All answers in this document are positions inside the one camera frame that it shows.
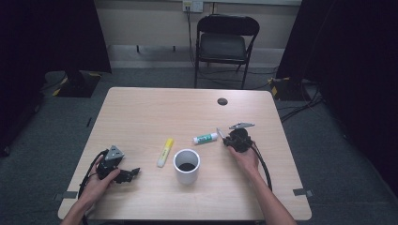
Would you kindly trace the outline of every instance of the chair seat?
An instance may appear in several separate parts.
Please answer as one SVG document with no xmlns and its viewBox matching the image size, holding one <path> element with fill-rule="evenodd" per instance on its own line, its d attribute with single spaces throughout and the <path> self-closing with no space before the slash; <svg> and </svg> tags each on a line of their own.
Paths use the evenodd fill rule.
<svg viewBox="0 0 398 225">
<path fill-rule="evenodd" d="M 201 39 L 199 54 L 202 59 L 246 61 L 246 44 L 241 36 L 204 33 Z"/>
</svg>

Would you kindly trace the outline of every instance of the glue stick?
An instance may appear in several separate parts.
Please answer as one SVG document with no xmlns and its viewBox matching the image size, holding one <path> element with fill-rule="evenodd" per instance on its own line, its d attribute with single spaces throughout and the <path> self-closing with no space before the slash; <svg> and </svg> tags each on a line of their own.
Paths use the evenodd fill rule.
<svg viewBox="0 0 398 225">
<path fill-rule="evenodd" d="M 217 133 L 205 134 L 193 138 L 193 142 L 196 144 L 200 143 L 210 143 L 216 141 L 219 135 Z"/>
</svg>

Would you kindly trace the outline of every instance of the white paper cup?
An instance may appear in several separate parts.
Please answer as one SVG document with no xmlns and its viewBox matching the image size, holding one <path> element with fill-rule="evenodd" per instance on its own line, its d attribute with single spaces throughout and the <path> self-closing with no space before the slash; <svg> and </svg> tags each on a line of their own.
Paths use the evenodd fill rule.
<svg viewBox="0 0 398 225">
<path fill-rule="evenodd" d="M 182 149 L 174 156 L 176 179 L 184 185 L 190 185 L 196 181 L 199 173 L 200 158 L 192 149 Z"/>
</svg>

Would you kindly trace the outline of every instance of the wooden table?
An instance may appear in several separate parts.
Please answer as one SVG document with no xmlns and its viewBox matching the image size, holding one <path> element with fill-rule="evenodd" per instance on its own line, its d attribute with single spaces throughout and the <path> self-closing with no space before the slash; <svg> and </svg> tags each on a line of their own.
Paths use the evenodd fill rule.
<svg viewBox="0 0 398 225">
<path fill-rule="evenodd" d="M 228 104 L 217 100 L 226 98 Z M 247 127 L 256 141 L 272 180 L 273 192 L 297 220 L 312 213 L 272 96 L 264 91 L 114 87 L 99 112 L 68 191 L 77 191 L 94 157 L 116 145 L 125 158 L 122 170 L 141 168 L 131 183 L 112 185 L 88 218 L 140 220 L 261 220 L 253 190 L 222 144 L 194 145 L 192 138 L 230 126 Z M 157 160 L 167 140 L 175 143 L 163 168 Z M 183 186 L 176 180 L 174 154 L 191 148 L 201 157 L 198 180 Z M 63 218 L 75 199 L 64 199 Z"/>
</svg>

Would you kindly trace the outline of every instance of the hand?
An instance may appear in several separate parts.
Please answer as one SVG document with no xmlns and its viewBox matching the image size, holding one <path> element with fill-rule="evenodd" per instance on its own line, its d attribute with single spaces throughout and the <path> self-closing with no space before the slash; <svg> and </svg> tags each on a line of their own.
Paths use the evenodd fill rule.
<svg viewBox="0 0 398 225">
<path fill-rule="evenodd" d="M 105 190 L 110 186 L 112 181 L 120 174 L 119 169 L 111 171 L 105 178 L 100 180 L 97 175 L 97 167 L 100 164 L 103 156 L 100 156 L 93 168 L 91 169 L 91 176 L 84 188 L 84 191 L 79 200 L 86 202 L 89 207 L 96 203 L 103 195 Z"/>
<path fill-rule="evenodd" d="M 237 165 L 248 177 L 251 177 L 253 173 L 258 173 L 259 160 L 252 149 L 239 153 L 235 151 L 235 148 L 232 146 L 228 146 L 227 148 L 231 155 L 237 160 Z"/>
</svg>

